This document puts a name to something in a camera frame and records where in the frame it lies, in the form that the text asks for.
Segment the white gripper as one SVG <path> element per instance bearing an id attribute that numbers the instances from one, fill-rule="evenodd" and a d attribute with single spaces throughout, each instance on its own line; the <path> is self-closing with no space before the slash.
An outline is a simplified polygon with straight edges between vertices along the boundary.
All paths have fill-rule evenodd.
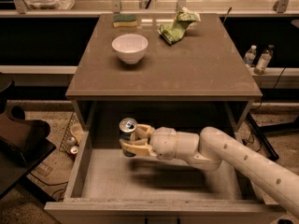
<path id="1" fill-rule="evenodd" d="M 126 153 L 167 161 L 175 158 L 178 136 L 174 129 L 162 127 L 155 130 L 148 124 L 138 124 L 135 137 L 141 140 L 120 140 L 121 148 Z"/>

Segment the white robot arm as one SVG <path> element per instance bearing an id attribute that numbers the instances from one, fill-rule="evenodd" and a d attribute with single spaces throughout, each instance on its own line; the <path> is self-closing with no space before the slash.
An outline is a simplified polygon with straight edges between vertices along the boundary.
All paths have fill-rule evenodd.
<path id="1" fill-rule="evenodd" d="M 184 133 L 123 119 L 120 130 L 128 136 L 120 140 L 125 155 L 164 161 L 177 159 L 205 171 L 214 171 L 226 161 L 287 211 L 299 216 L 299 175 L 219 129 L 205 127 L 200 133 Z"/>

